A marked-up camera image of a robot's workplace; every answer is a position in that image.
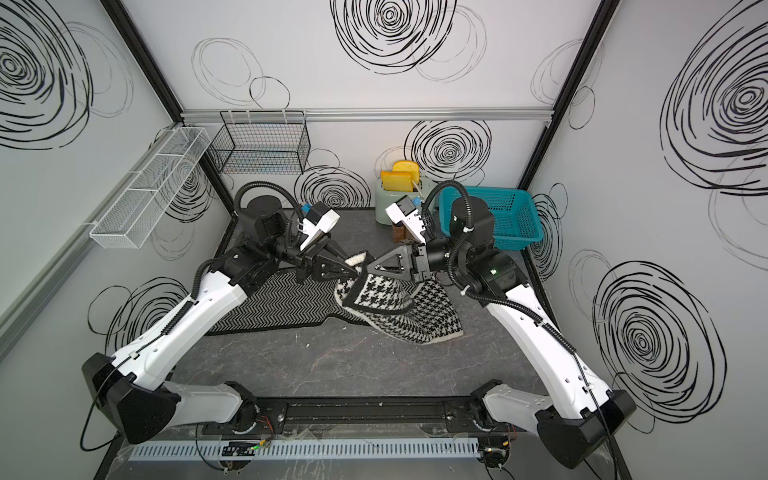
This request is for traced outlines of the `black white knitted scarf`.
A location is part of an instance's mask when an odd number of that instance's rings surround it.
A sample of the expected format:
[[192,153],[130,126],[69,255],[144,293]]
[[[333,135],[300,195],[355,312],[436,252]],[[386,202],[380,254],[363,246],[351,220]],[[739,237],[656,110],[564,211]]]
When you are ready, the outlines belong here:
[[227,313],[210,336],[318,326],[330,318],[364,325],[411,344],[437,344],[464,334],[459,315],[444,286],[371,275],[364,267],[372,256],[361,252],[347,264],[358,276],[349,280],[300,284],[293,268],[273,274],[258,291]]

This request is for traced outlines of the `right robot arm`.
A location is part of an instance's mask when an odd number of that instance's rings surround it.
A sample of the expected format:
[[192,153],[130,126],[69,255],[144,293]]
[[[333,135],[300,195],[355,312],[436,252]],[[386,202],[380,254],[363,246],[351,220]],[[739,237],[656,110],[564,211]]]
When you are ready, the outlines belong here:
[[438,183],[423,200],[398,198],[386,214],[413,240],[391,250],[397,268],[373,263],[369,272],[411,281],[447,272],[462,295],[485,307],[511,335],[547,390],[536,396],[503,383],[489,384],[480,392],[481,414],[492,424],[536,434],[569,469],[606,446],[616,477],[630,478],[615,434],[635,411],[635,402],[586,366],[515,261],[496,247],[496,217],[487,202],[449,180]]

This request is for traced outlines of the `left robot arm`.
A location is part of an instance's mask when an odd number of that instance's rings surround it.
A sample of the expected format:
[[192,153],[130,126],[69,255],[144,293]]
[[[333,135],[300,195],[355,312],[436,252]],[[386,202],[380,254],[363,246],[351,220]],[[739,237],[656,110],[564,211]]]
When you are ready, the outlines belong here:
[[218,423],[234,433],[259,422],[255,396],[237,382],[181,385],[169,372],[226,314],[253,296],[283,263],[300,278],[353,279],[356,270],[332,241],[340,216],[323,203],[299,212],[298,239],[281,201],[251,200],[241,213],[244,241],[197,269],[191,292],[161,320],[111,355],[96,353],[82,366],[93,403],[131,444],[170,427]]

